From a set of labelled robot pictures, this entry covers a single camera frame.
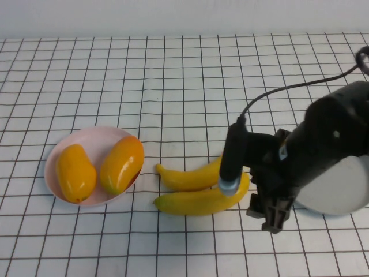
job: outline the banana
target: banana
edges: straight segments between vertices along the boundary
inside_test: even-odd
[[[242,172],[238,191],[232,197],[224,196],[219,188],[199,192],[174,192],[154,200],[156,208],[173,215],[210,215],[231,208],[247,193],[250,178]]]
[[[221,156],[211,163],[191,171],[165,169],[161,164],[155,166],[164,185],[176,192],[193,192],[207,189],[217,184]]]

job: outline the yellow mango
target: yellow mango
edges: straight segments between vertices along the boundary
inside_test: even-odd
[[[62,193],[71,203],[86,200],[96,187],[96,169],[79,144],[70,145],[62,151],[56,170]]]
[[[119,140],[103,161],[100,169],[102,187],[120,194],[132,185],[144,164],[144,146],[134,136]]]

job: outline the white table surface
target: white table surface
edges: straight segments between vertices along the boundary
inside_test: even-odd
[[[369,209],[333,217],[296,205],[271,235],[246,216],[254,185],[211,216],[170,216],[152,204],[165,192],[156,163],[190,170],[213,160],[247,100],[340,74],[368,41],[366,33],[0,40],[0,276],[368,276]],[[365,76],[271,95],[247,124],[292,130],[312,101],[355,80]],[[72,207],[46,189],[44,163],[57,142],[94,125],[138,136],[145,165],[119,200]]]

